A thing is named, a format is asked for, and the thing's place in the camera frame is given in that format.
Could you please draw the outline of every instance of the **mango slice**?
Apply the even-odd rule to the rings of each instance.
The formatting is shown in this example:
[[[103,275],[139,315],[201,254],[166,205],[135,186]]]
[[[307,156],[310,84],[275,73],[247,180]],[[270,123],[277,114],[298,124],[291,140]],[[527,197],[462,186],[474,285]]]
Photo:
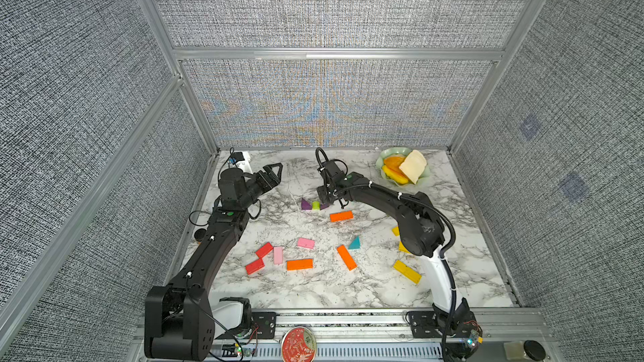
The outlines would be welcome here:
[[[396,181],[398,184],[407,184],[409,183],[409,179],[405,174],[396,172],[389,168],[387,165],[382,165],[382,171],[384,172],[385,175]]]

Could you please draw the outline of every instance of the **green plate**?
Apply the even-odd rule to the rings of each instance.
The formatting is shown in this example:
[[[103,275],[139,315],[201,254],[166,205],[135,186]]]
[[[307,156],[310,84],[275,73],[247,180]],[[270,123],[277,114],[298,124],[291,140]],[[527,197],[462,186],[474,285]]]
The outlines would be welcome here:
[[[393,147],[393,148],[388,148],[388,149],[384,150],[383,152],[381,152],[380,157],[377,159],[377,161],[375,161],[375,166],[380,171],[380,176],[382,176],[382,178],[387,180],[387,181],[391,181],[391,182],[395,183],[396,186],[407,186],[406,184],[399,184],[398,182],[396,182],[393,179],[391,179],[390,177],[388,177],[382,171],[382,165],[384,165],[384,159],[386,157],[393,156],[394,154],[402,154],[402,155],[407,157],[410,152],[412,152],[412,149],[407,148],[407,147]],[[421,173],[421,176],[418,178],[418,182],[416,183],[416,185],[422,184],[423,181],[427,180],[427,178],[429,178],[429,177],[430,177],[430,166],[427,165],[427,166],[425,166],[425,170],[423,171],[423,173]]]

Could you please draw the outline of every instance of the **vent grille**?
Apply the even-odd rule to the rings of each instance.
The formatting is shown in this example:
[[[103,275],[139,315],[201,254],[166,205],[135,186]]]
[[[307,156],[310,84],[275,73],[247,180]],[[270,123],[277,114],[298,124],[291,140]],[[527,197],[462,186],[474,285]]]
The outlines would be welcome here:
[[[224,358],[225,360],[237,360],[235,358]],[[351,359],[352,361],[427,361],[442,360],[440,345],[433,343],[409,343],[409,344],[318,344],[318,354],[316,361],[336,361]],[[280,345],[262,343],[253,360],[261,361],[281,361]]]

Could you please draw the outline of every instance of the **marble table surface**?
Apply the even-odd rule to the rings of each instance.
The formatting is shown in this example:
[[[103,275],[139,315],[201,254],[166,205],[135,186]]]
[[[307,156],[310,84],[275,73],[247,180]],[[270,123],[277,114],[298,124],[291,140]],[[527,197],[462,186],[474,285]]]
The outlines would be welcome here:
[[[362,173],[383,186],[396,188],[381,178],[375,167],[377,150],[328,150],[329,158],[347,163],[349,171]],[[431,168],[431,178],[422,185],[407,185],[408,193],[425,192],[435,207],[452,222],[457,233],[456,244],[447,252],[455,282],[471,307],[511,306],[487,245],[481,235],[463,190],[457,181],[447,155],[441,150],[423,150]],[[225,160],[222,157],[217,171]],[[392,268],[400,260],[423,274],[412,254],[398,250],[399,237],[391,231],[396,221],[370,205],[351,202],[354,219],[332,223],[329,214],[342,211],[336,202],[321,211],[303,211],[300,201],[318,200],[316,188],[322,185],[314,150],[252,151],[251,166],[257,172],[264,165],[283,163],[281,184],[260,197],[262,214],[250,221],[241,240],[223,262],[214,279],[210,302],[225,296],[248,298],[253,308],[342,308],[342,307],[430,307],[432,298],[428,280],[418,285]],[[219,196],[216,173],[210,183],[204,210],[211,211]],[[257,212],[251,207],[251,214]],[[205,224],[208,215],[201,215]],[[358,268],[349,271],[335,248],[349,246],[360,237],[361,248],[350,250]],[[298,238],[316,241],[313,250],[297,247]],[[255,251],[266,242],[284,247],[285,260],[313,258],[310,270],[286,271],[286,264],[274,265],[273,253],[264,257],[266,267],[251,276],[246,264],[257,259]],[[184,263],[197,248],[190,243]]]

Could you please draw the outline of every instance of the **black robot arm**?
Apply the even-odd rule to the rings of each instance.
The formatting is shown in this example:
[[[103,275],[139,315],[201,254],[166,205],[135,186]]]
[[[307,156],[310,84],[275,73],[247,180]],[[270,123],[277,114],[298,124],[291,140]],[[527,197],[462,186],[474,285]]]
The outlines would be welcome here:
[[[318,172],[324,181],[324,185],[318,187],[323,204],[338,200],[344,207],[348,203],[342,203],[342,200],[363,202],[396,219],[402,245],[419,257],[426,279],[430,280],[434,314],[428,325],[440,333],[446,361],[452,357],[469,357],[479,346],[481,332],[467,300],[461,298],[456,289],[444,256],[455,240],[455,231],[449,220],[434,208],[423,192],[414,195],[396,192],[373,183],[360,173],[349,173],[348,169],[345,173],[336,163],[342,161],[328,159],[321,148],[316,149],[316,158]],[[447,245],[443,245],[445,225],[450,231]],[[462,337],[464,341],[447,345],[447,336]]]
[[[148,358],[202,361],[208,355],[215,331],[208,302],[214,277],[246,229],[251,217],[248,207],[278,186],[282,167],[266,165],[254,174],[237,168],[222,171],[221,197],[215,201],[201,244],[166,286],[153,287],[146,297],[144,346]]]

